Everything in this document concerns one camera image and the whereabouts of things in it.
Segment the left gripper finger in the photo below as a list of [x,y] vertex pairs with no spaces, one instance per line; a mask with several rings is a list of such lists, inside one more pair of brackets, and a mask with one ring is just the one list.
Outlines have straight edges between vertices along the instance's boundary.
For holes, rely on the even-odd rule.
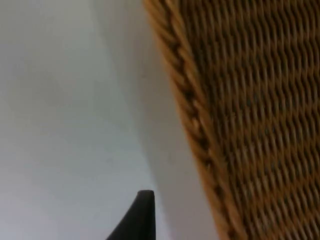
[[156,210],[152,190],[140,190],[107,240],[155,240]]

